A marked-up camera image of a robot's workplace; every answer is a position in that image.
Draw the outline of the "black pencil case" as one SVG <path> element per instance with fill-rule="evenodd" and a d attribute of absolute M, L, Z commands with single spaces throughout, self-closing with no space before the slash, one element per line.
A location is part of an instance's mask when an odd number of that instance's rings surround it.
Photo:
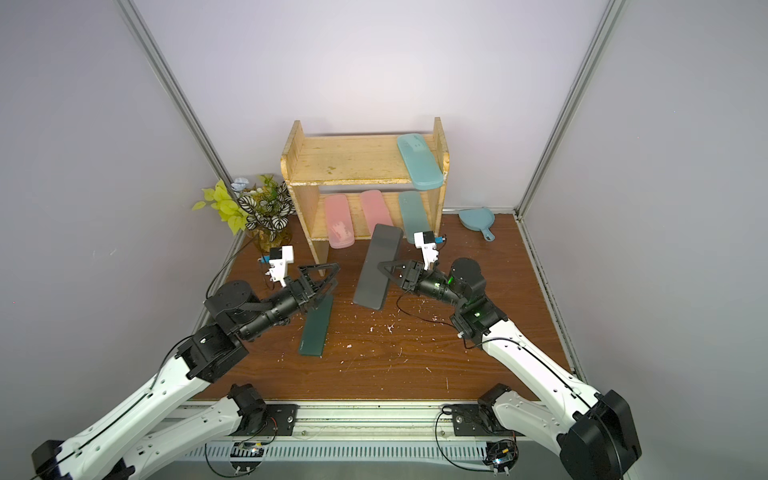
<path fill-rule="evenodd" d="M 379 269 L 379 264 L 396 259 L 402 237 L 403 231 L 398 227 L 375 226 L 353 296 L 354 304 L 372 310 L 383 308 L 389 277 Z"/>

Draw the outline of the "dark green pencil case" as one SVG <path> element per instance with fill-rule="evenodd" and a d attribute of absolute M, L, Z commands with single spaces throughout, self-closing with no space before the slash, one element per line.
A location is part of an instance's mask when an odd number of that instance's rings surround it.
<path fill-rule="evenodd" d="M 298 352 L 301 356 L 321 357 L 330 325 L 334 296 L 327 294 L 307 313 Z"/>

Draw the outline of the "light teal large pencil case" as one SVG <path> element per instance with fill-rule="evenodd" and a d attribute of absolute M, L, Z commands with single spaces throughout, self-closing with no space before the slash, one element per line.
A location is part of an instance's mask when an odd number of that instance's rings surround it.
<path fill-rule="evenodd" d="M 443 185 L 443 174 L 422 134 L 400 135 L 396 143 L 416 190 L 433 190 Z"/>

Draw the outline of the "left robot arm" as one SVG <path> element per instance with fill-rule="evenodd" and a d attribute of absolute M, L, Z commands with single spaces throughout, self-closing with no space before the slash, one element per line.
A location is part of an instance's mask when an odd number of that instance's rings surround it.
<path fill-rule="evenodd" d="M 235 385 L 202 412 L 164 429 L 157 426 L 181 404 L 218 381 L 249 353 L 248 342 L 298 313 L 318 306 L 337 284 L 340 267 L 316 266 L 281 279 L 281 289 L 258 298 L 244 281 L 222 285 L 207 298 L 212 323 L 183 338 L 157 373 L 90 427 L 66 440 L 48 440 L 31 458 L 38 479 L 145 479 L 207 442 L 252 435 L 266 424 L 266 404 L 250 385 Z"/>

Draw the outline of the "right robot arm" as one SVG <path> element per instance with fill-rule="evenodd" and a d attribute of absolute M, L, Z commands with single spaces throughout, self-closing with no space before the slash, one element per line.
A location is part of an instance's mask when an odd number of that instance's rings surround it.
<path fill-rule="evenodd" d="M 417 261 L 388 261 L 381 273 L 403 291 L 453 306 L 459 338 L 495 358 L 536 396 L 508 390 L 492 395 L 491 416 L 556 454 L 573 479 L 620 479 L 641 458 L 629 403 L 565 370 L 528 339 L 486 294 L 480 265 L 455 260 L 448 272 Z"/>

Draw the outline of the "pink pencil case left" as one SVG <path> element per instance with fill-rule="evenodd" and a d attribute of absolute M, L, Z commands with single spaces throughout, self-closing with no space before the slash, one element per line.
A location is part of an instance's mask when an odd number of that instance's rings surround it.
<path fill-rule="evenodd" d="M 333 249 L 343 249 L 355 242 L 348 197 L 345 194 L 332 194 L 324 199 L 326 229 L 329 245 Z"/>

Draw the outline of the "pink pencil case middle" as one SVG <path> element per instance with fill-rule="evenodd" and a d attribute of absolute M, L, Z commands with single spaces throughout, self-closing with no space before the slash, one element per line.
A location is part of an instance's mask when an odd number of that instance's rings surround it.
<path fill-rule="evenodd" d="M 373 235 L 377 225 L 393 226 L 390 211 L 380 190 L 362 192 L 360 202 L 370 235 Z"/>

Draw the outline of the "wooden two-tier shelf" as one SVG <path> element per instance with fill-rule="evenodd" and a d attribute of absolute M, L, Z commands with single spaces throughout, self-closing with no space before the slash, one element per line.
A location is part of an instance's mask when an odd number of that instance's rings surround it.
<path fill-rule="evenodd" d="M 317 264 L 327 261 L 330 250 L 323 187 L 332 194 L 343 186 L 353 188 L 346 197 L 355 238 L 368 240 L 360 192 L 411 182 L 394 134 L 307 137 L 298 120 L 282 150 L 280 168 Z"/>

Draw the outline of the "teal dustpan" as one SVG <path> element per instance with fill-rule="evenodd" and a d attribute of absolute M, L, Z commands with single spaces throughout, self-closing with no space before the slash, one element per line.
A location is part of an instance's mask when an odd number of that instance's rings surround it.
<path fill-rule="evenodd" d="M 487 242 L 495 240 L 491 227 L 495 222 L 494 213 L 488 208 L 465 209 L 458 212 L 459 220 L 468 230 L 480 232 Z"/>

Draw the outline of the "potted plant in glass vase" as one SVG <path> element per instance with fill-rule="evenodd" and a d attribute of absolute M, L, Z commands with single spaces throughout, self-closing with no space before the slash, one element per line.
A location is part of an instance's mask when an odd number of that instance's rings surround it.
<path fill-rule="evenodd" d="M 287 183 L 272 174 L 259 175 L 255 186 L 246 178 L 230 184 L 220 179 L 203 188 L 202 199 L 191 207 L 205 208 L 216 211 L 233 235 L 243 232 L 254 238 L 263 252 L 292 241 L 289 223 L 296 209 Z"/>

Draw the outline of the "circuit board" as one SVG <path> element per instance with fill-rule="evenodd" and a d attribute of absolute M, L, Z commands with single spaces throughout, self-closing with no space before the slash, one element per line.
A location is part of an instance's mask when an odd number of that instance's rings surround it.
<path fill-rule="evenodd" d="M 486 443 L 483 464 L 488 466 L 495 475 L 503 473 L 509 476 L 518 460 L 519 449 L 515 439 L 502 439 Z"/>
<path fill-rule="evenodd" d="M 266 448 L 261 443 L 236 442 L 229 454 L 233 474 L 245 476 L 253 473 L 262 463 Z"/>

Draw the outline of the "right circuit board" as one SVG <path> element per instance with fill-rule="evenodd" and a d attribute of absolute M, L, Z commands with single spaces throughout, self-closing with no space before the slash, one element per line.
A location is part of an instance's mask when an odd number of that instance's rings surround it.
<path fill-rule="evenodd" d="M 486 443 L 483 464 L 488 466 L 495 475 L 503 473 L 509 476 L 518 460 L 519 449 L 515 439 L 502 439 Z"/>

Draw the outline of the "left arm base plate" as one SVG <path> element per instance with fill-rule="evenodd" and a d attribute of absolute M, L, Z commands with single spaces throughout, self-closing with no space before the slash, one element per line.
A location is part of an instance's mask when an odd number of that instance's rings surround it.
<path fill-rule="evenodd" d="M 277 403 L 258 407 L 246 414 L 231 436 L 289 437 L 293 434 L 298 404 Z"/>

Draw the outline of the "aluminium mounting rail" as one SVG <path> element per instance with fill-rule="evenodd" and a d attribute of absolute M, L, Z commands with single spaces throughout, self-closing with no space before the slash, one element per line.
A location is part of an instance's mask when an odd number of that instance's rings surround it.
<path fill-rule="evenodd" d="M 455 436 L 450 417 L 444 412 L 446 405 L 431 402 L 363 402 L 338 408 L 328 403 L 298 405 L 296 424 L 289 437 L 230 434 L 196 447 L 175 461 L 201 461 L 220 478 L 245 478 L 248 475 L 233 474 L 229 454 L 236 442 L 254 442 L 266 448 L 259 467 L 276 462 L 422 462 L 495 475 L 483 464 L 487 442 L 515 439 L 519 460 L 523 445 L 538 444 L 515 431 L 511 438 Z M 184 409 L 169 426 L 210 406 Z"/>

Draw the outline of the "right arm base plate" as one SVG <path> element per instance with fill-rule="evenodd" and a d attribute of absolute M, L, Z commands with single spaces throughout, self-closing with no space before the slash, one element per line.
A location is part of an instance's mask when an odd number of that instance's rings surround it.
<path fill-rule="evenodd" d="M 444 412 L 450 417 L 455 436 L 511 438 L 515 435 L 513 430 L 505 429 L 488 408 L 477 403 L 449 404 Z"/>

